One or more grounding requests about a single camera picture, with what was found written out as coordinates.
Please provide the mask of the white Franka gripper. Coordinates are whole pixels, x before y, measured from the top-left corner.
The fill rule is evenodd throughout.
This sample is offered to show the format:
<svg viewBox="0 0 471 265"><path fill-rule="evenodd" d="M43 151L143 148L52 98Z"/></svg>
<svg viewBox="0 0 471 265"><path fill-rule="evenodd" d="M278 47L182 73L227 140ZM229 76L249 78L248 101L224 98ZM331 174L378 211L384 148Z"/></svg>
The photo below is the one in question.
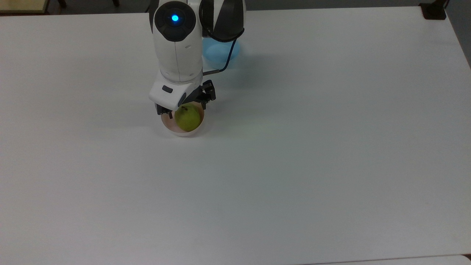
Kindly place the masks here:
<svg viewBox="0 0 471 265"><path fill-rule="evenodd" d="M155 103L157 114L160 116L166 114L169 119L173 119L173 110L177 110L197 88L196 102L200 103L202 109L205 110L206 105L216 99L216 92L212 80L207 80L200 85L202 78L202 71L200 71L192 80L177 83L167 80L159 71L149 94L149 98Z"/></svg>

